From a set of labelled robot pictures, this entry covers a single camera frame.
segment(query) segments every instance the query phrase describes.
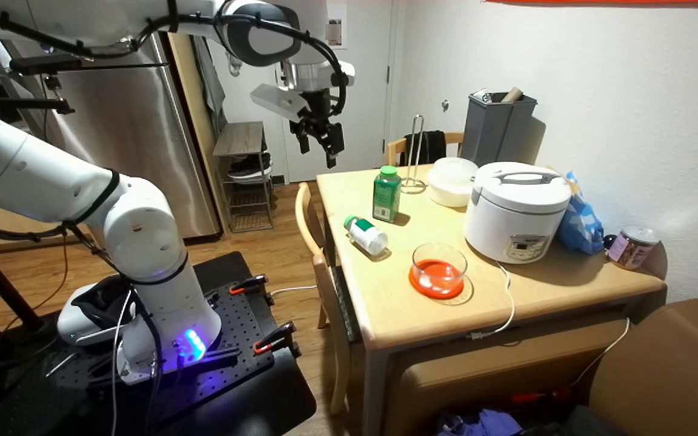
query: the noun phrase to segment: stainless steel refrigerator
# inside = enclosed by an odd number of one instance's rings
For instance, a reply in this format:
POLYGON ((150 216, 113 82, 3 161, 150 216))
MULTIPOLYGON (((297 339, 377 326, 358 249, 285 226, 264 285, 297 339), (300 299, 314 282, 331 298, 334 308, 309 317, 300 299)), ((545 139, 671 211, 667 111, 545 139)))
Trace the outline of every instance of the stainless steel refrigerator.
MULTIPOLYGON (((9 96, 43 97, 38 77, 17 82, 2 77, 9 58, 43 55, 35 42, 0 42, 0 78, 9 96)), ((47 142, 100 167, 155 183, 166 195, 182 237, 222 232, 178 84, 157 34, 136 53, 83 61, 83 69, 62 71, 58 79, 61 96, 76 111, 48 111, 47 142)), ((42 136, 44 111, 21 114, 31 132, 42 136)))

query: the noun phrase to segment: wooden table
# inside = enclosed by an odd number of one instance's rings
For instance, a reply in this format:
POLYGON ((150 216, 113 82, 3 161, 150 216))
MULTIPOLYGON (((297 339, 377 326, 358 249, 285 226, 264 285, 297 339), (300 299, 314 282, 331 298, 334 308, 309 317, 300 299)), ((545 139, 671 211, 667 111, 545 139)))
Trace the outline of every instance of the wooden table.
MULTIPOLYGON (((430 168, 420 166, 418 177, 426 180, 430 168)), ((316 179, 325 210, 326 254, 331 265, 340 264, 344 270, 366 348, 366 436, 379 433, 391 353, 478 329, 487 331, 510 315, 504 274, 493 260, 473 251, 463 236, 465 208, 440 206, 427 193, 401 194, 396 223, 375 220, 371 199, 377 173, 321 174, 316 179), (371 259, 353 245, 343 227, 349 215, 363 216, 384 231, 390 238, 390 253, 371 259), (448 243, 468 259, 466 276, 471 286, 454 300, 430 300, 408 282, 411 254, 427 242, 448 243)), ((399 174, 404 176, 405 169, 399 174)), ((665 289, 664 282, 647 271, 624 270, 602 255, 568 253, 557 243, 538 262, 504 266, 511 275, 510 292, 516 302, 512 325, 587 306, 629 304, 637 300, 633 297, 665 289)))

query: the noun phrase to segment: green bottle cap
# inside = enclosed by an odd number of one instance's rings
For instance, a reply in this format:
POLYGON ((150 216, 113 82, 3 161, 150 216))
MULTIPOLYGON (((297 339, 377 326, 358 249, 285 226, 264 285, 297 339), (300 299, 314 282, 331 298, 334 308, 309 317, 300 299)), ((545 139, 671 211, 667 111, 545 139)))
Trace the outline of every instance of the green bottle cap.
POLYGON ((346 226, 349 226, 349 221, 354 220, 354 218, 357 218, 357 215, 347 216, 346 220, 344 220, 344 228, 346 228, 346 226))
POLYGON ((395 174, 397 174, 397 168, 391 165, 384 165, 382 166, 382 174, 384 174, 384 176, 395 176, 395 174))

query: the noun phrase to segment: blue bag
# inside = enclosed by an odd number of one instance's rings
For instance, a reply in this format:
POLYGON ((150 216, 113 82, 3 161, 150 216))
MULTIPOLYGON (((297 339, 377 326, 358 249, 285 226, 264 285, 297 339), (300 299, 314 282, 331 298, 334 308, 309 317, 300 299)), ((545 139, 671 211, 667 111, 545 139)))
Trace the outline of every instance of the blue bag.
MULTIPOLYGON (((572 171, 566 174, 565 179, 575 186, 578 185, 572 171)), ((556 234, 568 251, 581 251, 585 254, 604 251, 602 223, 594 214, 591 205, 583 199, 581 191, 571 197, 556 234)))

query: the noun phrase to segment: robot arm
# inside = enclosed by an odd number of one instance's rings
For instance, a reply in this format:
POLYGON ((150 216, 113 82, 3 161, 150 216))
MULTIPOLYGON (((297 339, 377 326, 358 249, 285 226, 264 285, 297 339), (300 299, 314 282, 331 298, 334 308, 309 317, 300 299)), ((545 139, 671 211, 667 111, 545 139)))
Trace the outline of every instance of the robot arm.
MULTIPOLYGON (((288 116, 299 137, 315 136, 330 163, 343 138, 341 125, 328 118, 341 112, 354 72, 321 41, 325 23, 327 6, 313 0, 0 0, 1 39, 35 39, 85 58, 124 56, 151 32, 171 30, 219 41, 252 65, 285 62, 288 87, 258 88, 253 99, 288 116), (333 87, 340 92, 334 105, 333 87)), ((152 315, 125 326, 117 368, 126 383, 150 378, 155 361, 161 372, 177 369, 183 356, 191 365, 217 339, 221 320, 204 300, 166 198, 152 183, 94 166, 0 121, 0 207, 103 229, 109 260, 152 315)))

